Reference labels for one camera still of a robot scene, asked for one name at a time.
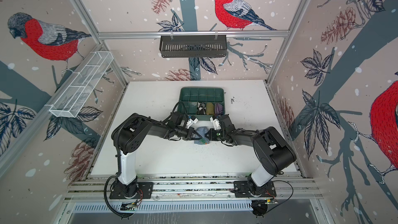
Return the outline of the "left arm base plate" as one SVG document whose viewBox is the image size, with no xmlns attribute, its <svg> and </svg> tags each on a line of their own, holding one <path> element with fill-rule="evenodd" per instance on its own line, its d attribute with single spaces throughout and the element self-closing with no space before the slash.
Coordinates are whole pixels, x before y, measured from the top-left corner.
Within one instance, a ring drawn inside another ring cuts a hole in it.
<svg viewBox="0 0 398 224">
<path fill-rule="evenodd" d="M 152 182 L 131 182 L 128 185 L 116 180 L 110 188 L 109 198 L 112 200 L 150 199 L 153 190 Z"/>
</svg>

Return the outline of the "black grey argyle sock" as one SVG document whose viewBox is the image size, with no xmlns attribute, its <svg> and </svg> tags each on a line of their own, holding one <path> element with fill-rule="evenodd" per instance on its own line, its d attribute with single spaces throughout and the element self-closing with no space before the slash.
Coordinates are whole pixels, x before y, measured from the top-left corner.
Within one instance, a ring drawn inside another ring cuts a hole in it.
<svg viewBox="0 0 398 224">
<path fill-rule="evenodd" d="M 206 103 L 204 102 L 197 103 L 197 115 L 206 115 Z"/>
</svg>

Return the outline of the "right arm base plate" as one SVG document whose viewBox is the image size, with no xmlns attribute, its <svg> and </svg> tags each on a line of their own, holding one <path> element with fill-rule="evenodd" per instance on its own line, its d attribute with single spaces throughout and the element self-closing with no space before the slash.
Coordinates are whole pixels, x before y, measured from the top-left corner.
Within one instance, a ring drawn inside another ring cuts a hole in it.
<svg viewBox="0 0 398 224">
<path fill-rule="evenodd" d="M 275 198 L 276 191 L 272 181 L 257 186 L 252 181 L 234 181 L 234 186 L 231 193 L 235 194 L 236 198 Z"/>
</svg>

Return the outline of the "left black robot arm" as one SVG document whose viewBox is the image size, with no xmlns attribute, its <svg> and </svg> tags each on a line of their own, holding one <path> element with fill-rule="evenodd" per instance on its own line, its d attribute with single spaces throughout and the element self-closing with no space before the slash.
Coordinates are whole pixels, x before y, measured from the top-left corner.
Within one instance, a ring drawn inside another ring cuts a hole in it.
<svg viewBox="0 0 398 224">
<path fill-rule="evenodd" d="M 132 114 L 112 132 L 112 140 L 117 151 L 118 172 L 114 176 L 115 185 L 127 193 L 135 193 L 137 174 L 128 163 L 138 150 L 146 136 L 175 141 L 196 141 L 202 136 L 192 127 L 187 108 L 182 101 L 174 106 L 172 112 L 163 121 L 157 121 L 137 113 Z"/>
</svg>

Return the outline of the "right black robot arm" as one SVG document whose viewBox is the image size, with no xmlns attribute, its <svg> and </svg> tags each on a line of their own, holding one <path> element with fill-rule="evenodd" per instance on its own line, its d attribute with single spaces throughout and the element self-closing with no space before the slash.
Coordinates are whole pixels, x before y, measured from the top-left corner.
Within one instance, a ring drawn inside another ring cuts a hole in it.
<svg viewBox="0 0 398 224">
<path fill-rule="evenodd" d="M 220 141 L 228 147 L 252 147 L 260 163 L 248 176 L 246 188 L 235 192 L 253 197 L 271 196 L 267 190 L 271 186 L 271 180 L 296 161 L 296 154 L 287 141 L 274 127 L 262 130 L 237 129 L 229 115 L 211 116 L 210 121 L 213 128 L 205 134 L 206 138 Z"/>
</svg>

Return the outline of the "blue orange green striped sock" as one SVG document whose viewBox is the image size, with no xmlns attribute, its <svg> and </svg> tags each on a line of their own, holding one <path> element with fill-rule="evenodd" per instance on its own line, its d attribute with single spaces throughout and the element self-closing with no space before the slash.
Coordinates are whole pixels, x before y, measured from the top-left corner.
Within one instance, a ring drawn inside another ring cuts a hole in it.
<svg viewBox="0 0 398 224">
<path fill-rule="evenodd" d="M 205 136 L 209 131 L 208 127 L 198 127 L 196 132 L 201 136 L 199 140 L 195 140 L 194 143 L 197 145 L 207 145 L 210 143 L 210 140 Z"/>
</svg>

